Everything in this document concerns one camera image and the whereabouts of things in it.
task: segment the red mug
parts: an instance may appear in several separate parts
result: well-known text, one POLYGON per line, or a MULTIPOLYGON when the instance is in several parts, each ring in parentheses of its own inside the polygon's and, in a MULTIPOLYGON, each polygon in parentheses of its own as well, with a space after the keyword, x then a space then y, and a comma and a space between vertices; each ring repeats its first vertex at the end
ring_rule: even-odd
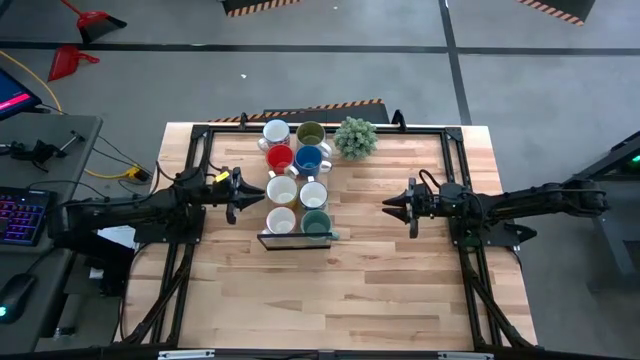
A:
POLYGON ((278 175, 298 176, 298 169, 293 165, 295 155, 287 145, 276 145, 267 151, 267 165, 278 175))

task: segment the mug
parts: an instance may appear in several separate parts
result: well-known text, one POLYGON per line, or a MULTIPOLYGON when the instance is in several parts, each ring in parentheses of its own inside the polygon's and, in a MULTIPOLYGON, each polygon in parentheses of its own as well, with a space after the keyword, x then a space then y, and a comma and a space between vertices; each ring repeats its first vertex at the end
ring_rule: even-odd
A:
MULTIPOLYGON (((331 218, 322 210, 312 210, 306 213, 300 221, 300 229, 303 233, 328 233, 331 240, 340 240, 340 234, 331 231, 331 218)), ((326 240, 326 237, 309 237, 311 240, 326 240)))
POLYGON ((267 165, 278 175, 285 173, 298 176, 298 169, 293 166, 293 150, 284 144, 276 145, 267 151, 267 165))
POLYGON ((284 120, 273 119, 262 128, 262 138, 258 140, 260 150, 267 152, 269 148, 278 145, 289 145, 289 124, 284 120))
POLYGON ((296 205, 298 197, 298 184, 292 178, 284 175, 276 175, 269 171, 271 180, 267 183, 267 196, 276 206, 292 208, 296 205))
POLYGON ((296 131, 298 142, 301 145, 315 146, 322 152, 322 156, 330 158, 333 151, 327 144, 324 127, 315 121, 307 121, 298 127, 296 131))
POLYGON ((300 203, 307 211, 324 209, 329 199, 327 188, 313 176, 309 176, 307 180, 309 182, 300 189, 300 203))
POLYGON ((279 207, 267 215, 267 228, 263 234, 288 234, 296 227, 296 214, 289 208, 279 207))
POLYGON ((319 173, 331 171, 333 167, 330 162, 322 160, 322 152, 317 147, 310 145, 298 149, 295 166, 300 175, 304 176, 317 176, 319 173))

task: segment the rgb keyboard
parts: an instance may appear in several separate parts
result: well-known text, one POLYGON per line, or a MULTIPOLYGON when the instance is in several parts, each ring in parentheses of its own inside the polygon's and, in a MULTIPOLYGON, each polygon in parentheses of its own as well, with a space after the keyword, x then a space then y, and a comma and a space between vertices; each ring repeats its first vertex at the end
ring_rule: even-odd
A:
POLYGON ((0 244, 37 245, 51 198, 49 191, 0 187, 0 244))

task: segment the green mug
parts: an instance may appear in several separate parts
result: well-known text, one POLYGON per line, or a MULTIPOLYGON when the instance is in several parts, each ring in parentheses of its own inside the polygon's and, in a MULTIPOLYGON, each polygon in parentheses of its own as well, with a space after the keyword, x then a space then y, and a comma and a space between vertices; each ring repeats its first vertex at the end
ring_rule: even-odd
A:
POLYGON ((324 126, 315 121, 307 121, 298 127, 296 137, 301 145, 315 146, 320 149, 325 159, 331 157, 333 150, 326 142, 326 131, 324 126))
MULTIPOLYGON (((331 218, 322 210, 309 211, 300 221, 303 233, 331 233, 330 240, 340 240, 340 234, 331 231, 331 218)), ((309 237, 311 240, 326 240, 326 237, 309 237)))

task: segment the desk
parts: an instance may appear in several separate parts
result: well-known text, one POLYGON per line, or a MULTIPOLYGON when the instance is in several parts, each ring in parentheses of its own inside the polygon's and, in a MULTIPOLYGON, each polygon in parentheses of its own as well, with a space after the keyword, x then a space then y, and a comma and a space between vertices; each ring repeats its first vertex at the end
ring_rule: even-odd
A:
MULTIPOLYGON (((159 161, 169 174, 184 167, 192 125, 167 124, 159 161)), ((463 133, 474 190, 500 193, 488 128, 463 127, 463 133)), ((264 187, 258 138, 217 134, 213 163, 241 166, 247 182, 264 187)), ((341 240, 330 250, 267 252, 256 239, 264 228, 266 201, 240 213, 237 225, 226 223, 224 208, 209 208, 180 347, 471 350, 459 257, 446 220, 422 219, 420 236, 409 239, 408 226, 381 211, 382 200, 402 192, 420 168, 444 181, 441 152, 435 137, 381 135, 378 151, 362 162, 336 156, 328 178, 329 207, 341 240)), ((147 247, 132 270, 129 331, 158 296, 166 249, 147 247)), ((516 259, 505 249, 486 251, 497 303, 535 343, 516 259)), ((488 339, 484 309, 480 313, 488 339)), ((165 329, 171 315, 168 311, 165 329)))
MULTIPOLYGON (((56 146, 64 145, 75 130, 85 137, 84 143, 76 143, 68 149, 66 158, 51 158, 46 166, 49 173, 36 169, 31 163, 16 161, 8 156, 0 157, 0 186, 25 187, 36 181, 79 181, 91 149, 98 136, 102 120, 90 116, 59 116, 19 114, 0 122, 0 143, 22 142, 27 146, 37 139, 56 146)), ((71 199, 75 184, 43 184, 37 189, 58 193, 58 202, 71 199)), ((52 240, 43 232, 38 246, 18 247, 0 245, 0 286, 13 275, 22 273, 51 247, 52 240)), ((0 354, 25 353, 34 350, 42 332, 55 321, 56 306, 65 282, 72 253, 56 250, 40 263, 34 274, 38 278, 22 317, 13 324, 0 325, 0 354)))

